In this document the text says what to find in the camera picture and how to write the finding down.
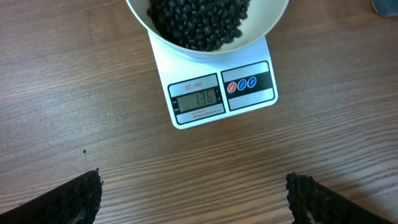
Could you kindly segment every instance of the white bowl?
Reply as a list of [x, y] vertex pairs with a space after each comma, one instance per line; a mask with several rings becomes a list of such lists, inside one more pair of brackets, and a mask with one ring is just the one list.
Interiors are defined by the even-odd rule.
[[165, 42], [169, 47], [191, 57], [209, 57], [211, 55], [227, 54], [244, 48], [264, 37], [282, 17], [289, 0], [250, 0], [248, 18], [242, 21], [238, 27], [243, 35], [235, 38], [230, 44], [224, 44], [219, 50], [213, 52], [201, 52], [190, 50], [175, 45], [160, 36], [152, 19], [147, 15], [150, 6], [149, 0], [126, 0], [131, 11], [138, 21], [154, 36]]

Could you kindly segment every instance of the white scale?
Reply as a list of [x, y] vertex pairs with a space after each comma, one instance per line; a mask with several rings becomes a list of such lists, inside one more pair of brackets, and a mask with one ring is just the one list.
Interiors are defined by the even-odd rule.
[[198, 62], [149, 34], [173, 125], [192, 128], [278, 100], [265, 38], [216, 61]]

